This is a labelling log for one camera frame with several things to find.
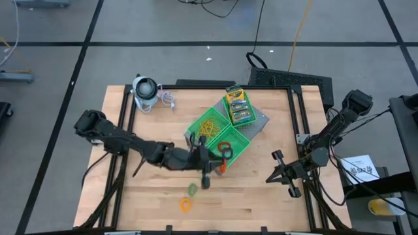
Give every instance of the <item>green basket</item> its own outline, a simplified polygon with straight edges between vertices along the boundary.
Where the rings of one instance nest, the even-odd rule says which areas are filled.
[[[225,111],[227,112],[227,115],[228,115],[228,117],[229,117],[229,121],[231,122],[231,124],[234,126],[234,127],[240,127],[240,126],[243,126],[243,125],[248,125],[248,124],[250,124],[250,123],[253,123],[254,121],[257,121],[257,116],[255,115],[255,112],[254,112],[254,110],[253,110],[253,106],[251,105],[251,102],[249,101],[249,98],[248,98],[248,96],[247,96],[247,93],[246,92],[244,92],[244,98],[245,98],[245,100],[248,102],[248,110],[249,110],[249,112],[250,112],[250,114],[251,114],[251,119],[250,120],[248,120],[248,121],[246,121],[246,122],[244,122],[244,123],[237,123],[237,124],[234,124],[233,123],[233,119],[232,119],[232,117],[231,117],[231,114],[230,114],[230,112],[229,112],[229,104],[228,104],[228,100],[227,100],[227,96],[224,96],[223,98],[222,98],[222,101],[223,101],[223,105],[224,105],[224,107],[225,107]]]
[[[234,152],[232,159],[228,160],[227,166],[230,166],[249,146],[249,140],[232,126],[228,127],[208,146],[209,151],[218,157],[222,157],[222,152],[220,152],[217,148],[217,145],[220,142],[230,143]]]
[[[213,119],[215,125],[217,125],[220,131],[215,137],[207,137],[205,146],[209,146],[210,143],[216,139],[219,134],[221,134],[227,127],[231,126],[231,122],[226,119],[221,113],[219,113],[215,108],[209,108],[198,120],[196,120],[190,127],[187,129],[190,133],[195,133],[195,144],[199,141],[199,131],[201,129],[201,123],[207,119]]]

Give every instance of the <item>white paper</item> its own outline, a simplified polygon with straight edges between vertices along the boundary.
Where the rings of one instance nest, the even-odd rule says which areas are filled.
[[[360,182],[379,179],[379,174],[369,155],[346,157],[340,159],[340,162],[341,165],[346,170],[350,171]],[[346,175],[352,184],[357,184],[357,182],[349,174],[347,174],[347,172]]]

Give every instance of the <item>yellow object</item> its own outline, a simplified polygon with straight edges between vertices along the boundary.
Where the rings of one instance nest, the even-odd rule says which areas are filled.
[[[399,198],[386,198],[389,202],[404,208],[404,202]],[[382,199],[373,199],[368,202],[368,209],[374,215],[404,215],[405,212],[399,208],[390,205]]]
[[[199,136],[206,136],[208,139],[215,137],[221,128],[216,125],[215,121],[210,118],[201,123],[201,129],[199,130]]]
[[[182,212],[188,212],[190,210],[191,207],[191,201],[188,198],[183,198],[180,201],[180,209],[182,210]]]
[[[289,68],[287,69],[287,72],[290,72],[290,68],[292,67],[293,53],[295,52],[296,42],[297,42],[297,40],[299,38],[300,31],[302,31],[303,23],[305,22],[305,19],[306,19],[306,16],[308,15],[309,9],[311,8],[311,4],[312,4],[312,0],[308,0],[308,5],[306,6],[305,13],[303,14],[303,19],[300,22],[300,26],[299,26],[299,29],[298,29],[298,31],[296,33],[295,40],[293,41],[292,54],[290,55],[290,63],[289,63]]]
[[[12,48],[4,38],[0,37],[0,41],[7,46],[7,48]],[[18,59],[20,60],[20,62],[22,62],[23,64],[25,64],[25,66],[27,67],[27,70],[13,70],[13,71],[7,71],[7,72],[13,72],[13,73],[31,73],[31,65],[25,60],[25,58],[20,55],[20,53],[17,51],[17,49],[14,50],[14,54],[18,57]]]
[[[231,104],[233,101],[243,101],[244,100],[244,90],[238,89],[232,92],[227,93],[227,101]]]

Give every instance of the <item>wooden table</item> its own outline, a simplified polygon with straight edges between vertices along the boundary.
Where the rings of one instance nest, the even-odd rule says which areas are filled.
[[[108,86],[104,98],[102,111],[115,125],[123,90],[124,86]],[[327,124],[318,87],[305,86],[302,91],[311,133],[318,133]],[[176,146],[186,148],[185,130],[205,110],[215,105],[225,95],[225,90],[179,89],[171,92],[176,97],[175,111],[161,103],[156,104],[149,114],[136,110],[133,132],[145,140],[174,142]],[[222,178],[212,175],[211,187],[197,192],[191,199],[188,213],[180,210],[179,202],[187,196],[190,183],[200,185],[201,175],[196,171],[171,172],[145,164],[132,178],[140,155],[129,152],[118,230],[165,230],[166,225],[172,225],[173,230],[260,231],[261,226],[267,226],[268,231],[310,230],[304,197],[291,198],[288,186],[265,183],[277,165],[271,157],[274,150],[283,151],[286,163],[297,159],[287,92],[247,90],[247,93],[252,105],[267,115],[270,121]],[[299,129],[303,133],[297,96],[294,95],[294,98]],[[130,104],[131,101],[128,101],[125,128]],[[89,163],[95,162],[103,153],[102,146],[93,147]],[[110,158],[87,176],[74,225],[82,224],[102,199],[109,164]],[[330,163],[321,169],[321,181],[333,198],[338,201],[343,198],[338,171]],[[303,193],[302,182],[296,180],[295,183]],[[346,206],[335,206],[326,200],[342,222],[350,227]],[[313,205],[316,225],[320,227],[316,203],[313,202]],[[107,225],[110,224],[113,206],[112,201]]]

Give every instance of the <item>concrete floor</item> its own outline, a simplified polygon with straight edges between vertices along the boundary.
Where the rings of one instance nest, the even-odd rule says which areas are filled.
[[[20,8],[22,42],[82,42],[97,0],[72,0],[69,8]],[[214,12],[227,12],[234,1],[215,1]],[[293,41],[307,0],[266,0],[259,41]],[[406,42],[418,41],[418,2],[387,1]],[[199,6],[175,0],[104,0],[91,41],[253,41],[261,1],[241,0],[228,18],[219,19]],[[10,0],[0,0],[0,37],[14,41],[16,26]],[[315,0],[300,34],[306,42],[396,42],[378,1]],[[0,82],[0,101],[11,102],[15,115],[0,136],[0,234],[14,234],[72,76],[81,47],[22,46],[19,52],[36,75],[33,84]],[[91,147],[72,126],[85,109],[100,109],[108,85],[128,84],[136,73],[162,84],[181,79],[234,80],[246,84],[248,46],[89,47],[69,104],[44,183],[26,232],[70,229],[80,181]],[[418,48],[408,48],[418,60]],[[257,47],[269,68],[287,70],[291,47]],[[1,70],[24,69],[15,57]],[[298,47],[293,72],[332,77],[339,109],[351,89],[374,98],[371,114],[388,100],[417,92],[404,56],[396,47]],[[369,154],[390,174],[408,170],[390,114],[347,135],[339,155]],[[355,203],[349,204],[355,215]],[[360,221],[359,230],[392,234],[387,222]]]

